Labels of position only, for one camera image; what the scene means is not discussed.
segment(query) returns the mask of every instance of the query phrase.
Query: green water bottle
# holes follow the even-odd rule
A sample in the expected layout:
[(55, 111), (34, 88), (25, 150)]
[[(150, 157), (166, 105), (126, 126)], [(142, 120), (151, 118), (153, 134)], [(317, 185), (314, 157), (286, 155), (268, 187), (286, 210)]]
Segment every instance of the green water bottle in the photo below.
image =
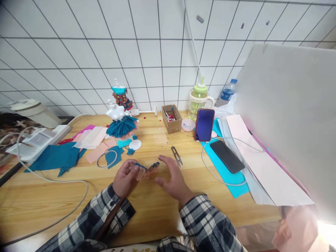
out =
[(203, 83), (203, 81), (204, 77), (202, 78), (201, 83), (198, 83), (194, 86), (193, 90), (190, 92), (189, 95), (188, 118), (193, 121), (196, 121), (197, 111), (204, 108), (207, 100), (212, 101), (212, 105), (210, 107), (211, 109), (215, 105), (215, 100), (211, 96), (208, 96), (208, 87)]

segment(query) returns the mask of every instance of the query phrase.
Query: person's left hand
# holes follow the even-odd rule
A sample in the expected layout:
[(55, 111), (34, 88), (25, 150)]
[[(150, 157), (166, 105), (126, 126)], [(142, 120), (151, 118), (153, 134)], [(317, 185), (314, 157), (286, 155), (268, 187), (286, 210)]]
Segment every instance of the person's left hand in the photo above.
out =
[(115, 175), (112, 187), (119, 198), (125, 198), (137, 182), (135, 178), (138, 175), (139, 166), (135, 163), (137, 163), (135, 159), (127, 159)]

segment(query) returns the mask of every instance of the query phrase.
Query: white cable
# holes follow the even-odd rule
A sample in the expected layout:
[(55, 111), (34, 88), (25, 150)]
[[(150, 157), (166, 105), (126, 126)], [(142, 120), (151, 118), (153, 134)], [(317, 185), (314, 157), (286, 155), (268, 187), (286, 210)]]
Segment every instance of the white cable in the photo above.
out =
[(197, 54), (196, 54), (196, 49), (195, 49), (195, 43), (194, 43), (194, 38), (193, 38), (193, 34), (191, 33), (191, 28), (190, 28), (190, 22), (189, 22), (189, 17), (188, 17), (188, 11), (187, 11), (187, 4), (186, 4), (186, 0), (183, 0), (183, 3), (184, 3), (184, 9), (185, 9), (185, 15), (187, 16), (187, 21), (188, 21), (188, 28), (189, 28), (189, 32), (190, 32), (190, 37), (191, 37), (191, 41), (192, 41), (192, 46), (194, 48), (194, 53), (195, 53), (195, 57), (196, 57), (196, 60), (197, 60), (197, 65), (198, 65), (198, 71), (199, 71), (199, 74), (201, 76), (201, 79), (203, 78), (202, 77), (202, 74), (201, 74), (201, 68), (200, 68), (200, 63), (198, 61), (198, 58), (197, 58)]
[(3, 142), (7, 137), (9, 137), (10, 135), (20, 135), (20, 133), (9, 133), (9, 134), (5, 135), (3, 138), (1, 138), (1, 140), (0, 140), (0, 144), (2, 144), (2, 142)]
[(70, 125), (70, 123), (72, 123), (77, 117), (79, 117), (79, 116), (83, 116), (83, 115), (90, 115), (90, 116), (93, 116), (92, 114), (89, 114), (89, 113), (85, 113), (85, 114), (80, 114), (80, 115), (78, 115), (78, 116), (76, 116), (75, 118), (73, 118), (69, 123), (68, 123), (68, 125)]
[[(115, 153), (115, 158), (114, 158), (114, 160), (113, 160), (113, 162), (111, 162), (111, 163), (109, 163), (109, 164), (107, 164), (107, 166), (99, 166), (98, 165), (98, 162), (99, 162), (99, 159), (102, 157), (102, 156), (104, 156), (104, 155), (106, 155), (107, 153), (109, 153), (109, 152), (114, 152)], [(106, 167), (109, 167), (111, 164), (113, 164), (116, 160), (117, 160), (117, 157), (118, 157), (118, 154), (114, 151), (114, 150), (109, 150), (109, 151), (106, 151), (106, 152), (104, 152), (103, 154), (101, 154), (100, 156), (99, 156), (99, 158), (97, 159), (97, 162), (96, 162), (96, 165), (97, 165), (97, 167), (99, 167), (99, 168), (106, 168)]]
[(84, 195), (83, 199), (82, 199), (82, 200), (80, 201), (80, 203), (76, 206), (76, 208), (75, 208), (74, 210), (72, 210), (69, 214), (67, 214), (66, 216), (64, 216), (63, 218), (61, 218), (60, 220), (56, 221), (55, 223), (51, 224), (50, 226), (45, 227), (45, 228), (43, 228), (43, 229), (41, 229), (41, 230), (39, 230), (39, 231), (36, 231), (36, 232), (34, 232), (34, 233), (28, 234), (28, 235), (23, 236), (23, 237), (21, 237), (21, 238), (18, 238), (18, 239), (16, 239), (16, 240), (7, 242), (7, 243), (5, 243), (5, 244), (2, 244), (2, 246), (8, 246), (8, 245), (11, 245), (11, 244), (13, 244), (13, 243), (19, 242), (19, 241), (21, 241), (21, 240), (27, 239), (27, 238), (29, 238), (29, 237), (31, 237), (31, 236), (37, 235), (37, 234), (39, 234), (39, 233), (41, 233), (41, 232), (43, 232), (43, 231), (45, 231), (45, 230), (47, 230), (47, 229), (49, 229), (49, 228), (55, 226), (56, 224), (58, 224), (59, 222), (61, 222), (62, 220), (64, 220), (64, 219), (67, 218), (68, 216), (70, 216), (73, 212), (75, 212), (75, 211), (79, 208), (79, 206), (80, 206), (80, 205), (82, 204), (82, 202), (85, 200), (86, 195), (87, 195), (88, 190), (89, 190), (89, 184), (88, 184), (86, 181), (84, 181), (84, 180), (71, 180), (71, 181), (51, 180), (51, 179), (42, 177), (41, 175), (35, 173), (35, 172), (32, 171), (29, 167), (27, 167), (26, 164), (25, 164), (24, 162), (22, 162), (21, 157), (20, 157), (19, 141), (20, 141), (20, 138), (22, 137), (23, 133), (24, 133), (27, 129), (29, 129), (29, 128), (35, 128), (35, 127), (32, 127), (32, 126), (31, 126), (31, 127), (25, 128), (23, 131), (21, 131), (21, 133), (20, 133), (20, 135), (19, 135), (19, 137), (18, 137), (18, 139), (17, 139), (17, 141), (16, 141), (16, 144), (17, 144), (17, 156), (18, 156), (17, 158), (18, 158), (19, 162), (20, 162), (20, 163), (21, 163), (21, 164), (22, 164), (28, 171), (30, 171), (31, 173), (35, 174), (35, 175), (38, 176), (39, 178), (41, 178), (41, 179), (43, 179), (43, 180), (46, 180), (46, 181), (48, 181), (48, 182), (55, 182), (55, 183), (75, 183), (75, 182), (81, 182), (81, 183), (84, 183), (84, 184), (86, 185), (86, 192), (85, 192), (85, 195)]
[(205, 165), (205, 167), (209, 170), (209, 172), (219, 181), (219, 182), (221, 182), (221, 183), (223, 183), (223, 184), (225, 184), (225, 185), (227, 185), (227, 186), (242, 186), (242, 185), (245, 185), (246, 184), (246, 180), (243, 182), (243, 183), (241, 183), (241, 184), (229, 184), (229, 183), (225, 183), (224, 181), (222, 181), (222, 180), (220, 180), (219, 178), (217, 178), (216, 176), (215, 176), (215, 174), (213, 174), (212, 173), (212, 171), (209, 169), (209, 167), (205, 164), (205, 162), (204, 162), (204, 158), (203, 158), (203, 151), (204, 151), (204, 148), (206, 147), (206, 145), (208, 144), (208, 143), (210, 143), (211, 141), (213, 141), (213, 140), (215, 140), (215, 139), (236, 139), (236, 140), (238, 140), (238, 141), (240, 141), (240, 142), (242, 142), (242, 143), (244, 143), (244, 144), (246, 144), (247, 146), (250, 146), (252, 149), (255, 149), (256, 151), (259, 151), (259, 152), (265, 152), (265, 149), (261, 146), (261, 145), (259, 145), (263, 150), (261, 151), (261, 150), (258, 150), (258, 149), (256, 149), (256, 148), (254, 148), (253, 146), (251, 146), (251, 145), (249, 145), (249, 144), (247, 144), (247, 143), (245, 143), (244, 141), (242, 141), (242, 140), (240, 140), (240, 139), (238, 139), (238, 138), (233, 138), (233, 137), (223, 137), (223, 138), (213, 138), (213, 139), (211, 139), (209, 142), (207, 142), (207, 143), (205, 143), (205, 145), (203, 146), (203, 149), (202, 149), (202, 161), (203, 161), (203, 164)]

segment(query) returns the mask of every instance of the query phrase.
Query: plaid shirt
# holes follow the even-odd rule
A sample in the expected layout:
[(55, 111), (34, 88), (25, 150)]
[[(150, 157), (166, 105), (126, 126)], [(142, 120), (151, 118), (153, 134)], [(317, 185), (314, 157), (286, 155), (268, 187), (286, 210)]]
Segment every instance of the plaid shirt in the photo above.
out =
[[(106, 244), (93, 238), (119, 201), (112, 184), (109, 185), (86, 205), (70, 225), (37, 252), (99, 252), (107, 249)], [(135, 210), (125, 199), (109, 224), (104, 240), (113, 239), (134, 214)], [(212, 205), (207, 195), (191, 199), (182, 208), (180, 215), (188, 235), (164, 238), (156, 251), (246, 251), (237, 240), (230, 220)]]

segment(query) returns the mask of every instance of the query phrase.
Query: thread snips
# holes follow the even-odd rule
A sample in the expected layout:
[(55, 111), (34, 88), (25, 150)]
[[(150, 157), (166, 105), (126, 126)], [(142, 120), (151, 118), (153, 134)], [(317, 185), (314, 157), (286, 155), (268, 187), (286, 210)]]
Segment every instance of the thread snips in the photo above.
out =
[(183, 165), (182, 160), (181, 160), (181, 156), (179, 155), (179, 153), (177, 152), (177, 150), (175, 149), (174, 146), (171, 147), (174, 157), (178, 163), (178, 165), (181, 167), (181, 165)]

